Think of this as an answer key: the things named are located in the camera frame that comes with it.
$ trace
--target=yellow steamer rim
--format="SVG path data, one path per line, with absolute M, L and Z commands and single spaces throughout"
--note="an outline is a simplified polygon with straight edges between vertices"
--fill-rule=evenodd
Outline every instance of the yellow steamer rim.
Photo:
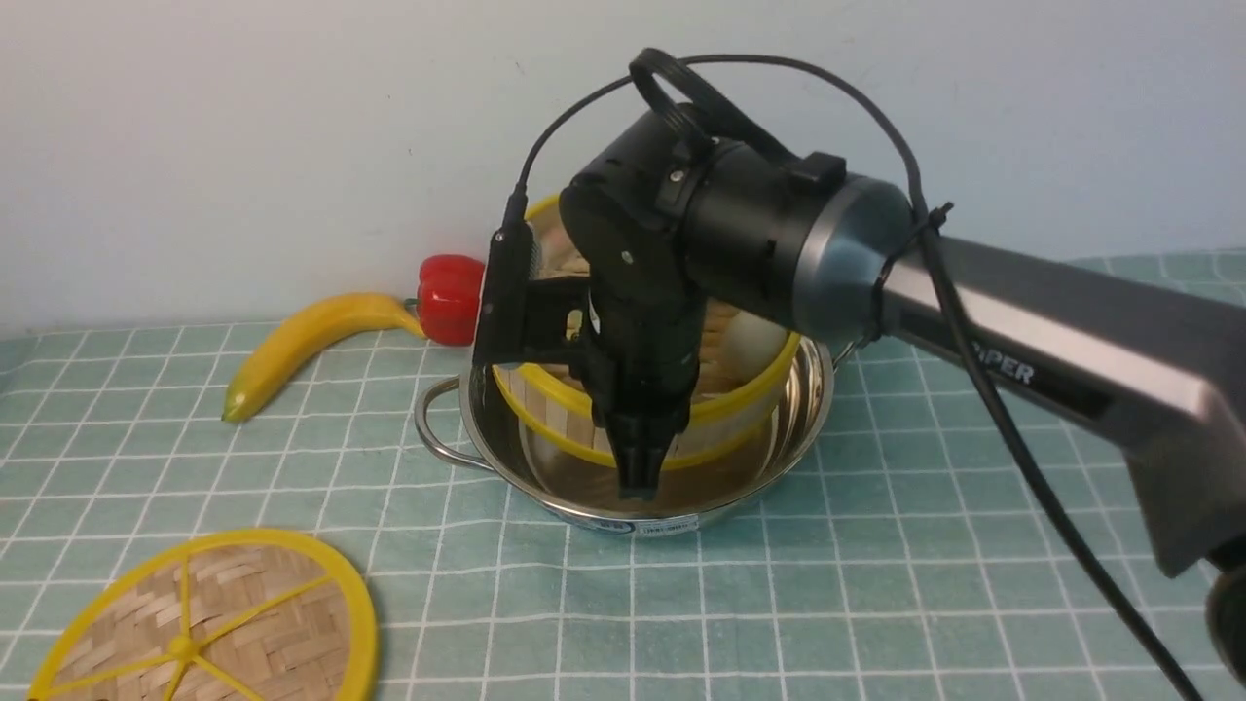
M 558 195 L 552 194 L 532 205 L 526 213 L 530 222 L 548 218 L 556 212 Z M 538 227 L 540 239 L 543 230 Z M 675 440 L 663 469 L 683 469 L 720 458 L 739 448 L 758 430 L 770 421 L 770 415 L 782 397 L 784 387 L 791 371 L 792 360 L 800 347 L 800 335 L 789 332 L 787 340 L 775 360 L 758 377 L 748 383 L 692 406 L 688 430 Z M 493 366 L 497 388 L 515 415 L 537 436 L 545 438 L 558 449 L 582 461 L 613 468 L 614 457 L 606 442 L 604 431 L 593 428 L 589 441 L 576 441 L 556 431 L 546 420 L 533 413 L 518 395 L 525 397 L 536 392 L 547 402 L 553 402 L 568 416 L 592 422 L 592 403 L 583 392 L 563 383 L 543 367 L 525 364 L 513 370 Z
M 336 550 L 297 532 L 189 540 L 108 586 L 35 675 L 32 701 L 365 701 L 376 613 Z

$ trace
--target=label sticker on pot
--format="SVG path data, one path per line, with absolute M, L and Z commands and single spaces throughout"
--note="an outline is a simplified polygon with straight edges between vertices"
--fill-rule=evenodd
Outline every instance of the label sticker on pot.
M 698 514 L 662 519 L 660 522 L 639 522 L 635 524 L 637 538 L 662 538 L 663 535 L 675 535 L 697 530 L 700 525 Z
M 548 507 L 546 508 L 546 510 L 573 527 L 579 527 L 588 530 L 596 530 L 597 533 L 623 535 L 635 530 L 635 525 L 633 525 L 630 522 L 613 522 L 608 519 L 594 519 L 592 517 L 563 514 L 561 512 L 549 509 Z

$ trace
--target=banana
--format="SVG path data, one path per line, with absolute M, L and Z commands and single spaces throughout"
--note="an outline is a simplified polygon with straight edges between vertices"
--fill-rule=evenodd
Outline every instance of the banana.
M 424 336 L 420 321 L 397 299 L 385 294 L 339 294 L 297 311 L 238 369 L 226 390 L 221 421 L 242 423 L 255 416 L 304 364 L 329 345 L 360 331 L 391 327 Z

